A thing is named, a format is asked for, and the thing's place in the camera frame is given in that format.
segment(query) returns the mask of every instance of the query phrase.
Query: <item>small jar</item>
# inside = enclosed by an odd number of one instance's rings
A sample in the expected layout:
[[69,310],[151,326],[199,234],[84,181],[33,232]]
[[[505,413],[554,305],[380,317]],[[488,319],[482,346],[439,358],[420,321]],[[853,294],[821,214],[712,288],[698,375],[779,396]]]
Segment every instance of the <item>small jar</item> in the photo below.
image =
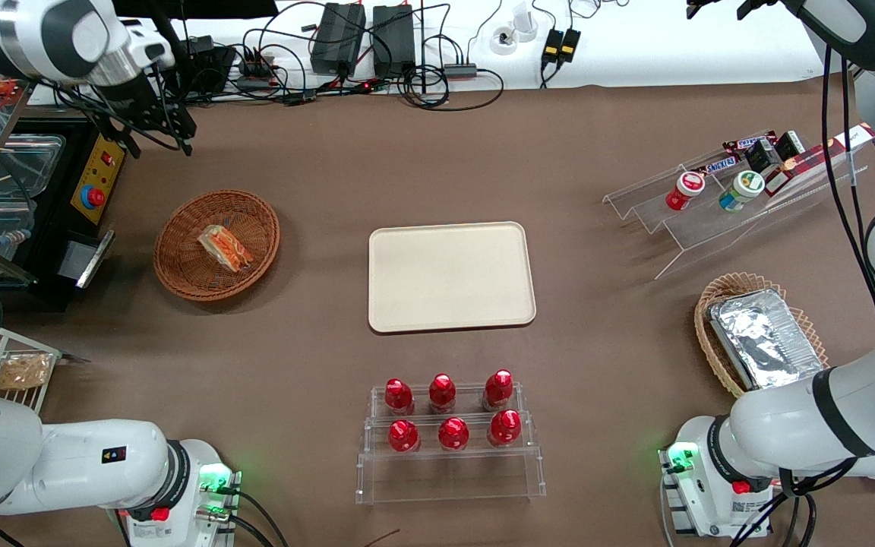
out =
[[740,211],[744,204],[757,198],[764,188],[764,177],[754,171],[742,171],[718,198],[718,203],[728,212]]
[[701,194],[702,190],[704,190],[704,177],[701,176],[701,173],[684,171],[678,177],[678,183],[674,186],[674,190],[667,194],[667,207],[674,209],[674,211],[683,210],[687,208],[687,202]]

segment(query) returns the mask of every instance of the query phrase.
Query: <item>foil-covered tray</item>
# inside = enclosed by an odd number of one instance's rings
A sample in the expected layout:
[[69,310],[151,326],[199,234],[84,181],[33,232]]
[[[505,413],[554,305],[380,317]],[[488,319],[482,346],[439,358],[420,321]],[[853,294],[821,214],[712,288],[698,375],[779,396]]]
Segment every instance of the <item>foil-covered tray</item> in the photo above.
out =
[[791,384],[823,370],[812,343],[774,289],[716,302],[708,307],[708,319],[750,390]]

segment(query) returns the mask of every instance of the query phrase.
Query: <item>acrylic tiered display stand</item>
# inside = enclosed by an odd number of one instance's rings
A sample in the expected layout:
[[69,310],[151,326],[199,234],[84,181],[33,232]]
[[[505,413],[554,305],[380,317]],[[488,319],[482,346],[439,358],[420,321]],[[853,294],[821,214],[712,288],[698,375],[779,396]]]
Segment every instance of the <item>acrylic tiered display stand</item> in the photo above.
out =
[[[484,384],[458,384],[457,389],[455,412],[440,415],[428,408],[427,385],[411,387],[416,412],[412,416],[392,416],[384,402],[384,387],[372,389],[357,456],[358,504],[545,495],[542,450],[522,385],[515,382],[507,405],[522,416],[521,439],[507,447],[493,447],[486,439],[494,413],[482,408]],[[458,416],[469,427],[471,438],[464,450],[445,451],[438,443],[438,427],[449,416]],[[397,419],[417,426],[419,451],[392,449],[387,435]]]
[[[764,134],[764,131],[760,131],[747,138]],[[806,149],[811,147],[811,143],[805,139],[802,142]],[[826,169],[820,166],[817,167],[820,174],[803,187],[780,191],[772,197],[763,191],[761,196],[747,202],[740,211],[728,212],[720,207],[718,198],[736,174],[750,170],[746,160],[742,159],[727,169],[705,176],[704,191],[701,191],[699,196],[691,198],[684,210],[676,211],[667,207],[665,200],[667,193],[674,189],[674,184],[677,183],[681,173],[718,162],[726,157],[725,150],[719,148],[603,197],[604,204],[612,205],[621,220],[632,220],[636,217],[648,233],[653,235],[666,231],[676,243],[677,254],[669,259],[654,280],[659,280],[666,274],[674,273],[682,267],[690,266],[698,260],[725,250],[751,233],[805,214],[824,198],[831,196]],[[865,166],[859,166],[855,171],[859,173],[865,169]],[[848,183],[850,176],[844,174],[847,169],[836,167],[833,172],[837,173],[837,183],[844,181]]]

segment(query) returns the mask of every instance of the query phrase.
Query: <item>red switch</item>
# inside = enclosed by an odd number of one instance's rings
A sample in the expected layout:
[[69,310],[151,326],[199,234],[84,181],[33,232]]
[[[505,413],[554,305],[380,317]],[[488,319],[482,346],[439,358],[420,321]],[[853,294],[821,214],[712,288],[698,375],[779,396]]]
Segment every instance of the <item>red switch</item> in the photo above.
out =
[[751,485],[747,484],[747,481],[735,481],[731,483],[731,489],[735,494],[747,494],[751,492]]

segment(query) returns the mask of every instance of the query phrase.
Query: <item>white cord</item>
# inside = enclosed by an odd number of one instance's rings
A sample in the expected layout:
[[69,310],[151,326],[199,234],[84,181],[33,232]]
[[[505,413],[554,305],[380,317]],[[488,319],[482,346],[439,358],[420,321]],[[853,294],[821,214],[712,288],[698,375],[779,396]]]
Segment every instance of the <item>white cord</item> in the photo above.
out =
[[671,537],[671,531],[667,527],[667,487],[664,484],[666,476],[660,475],[660,522],[664,525],[664,537],[667,538],[667,545],[674,547],[674,538]]

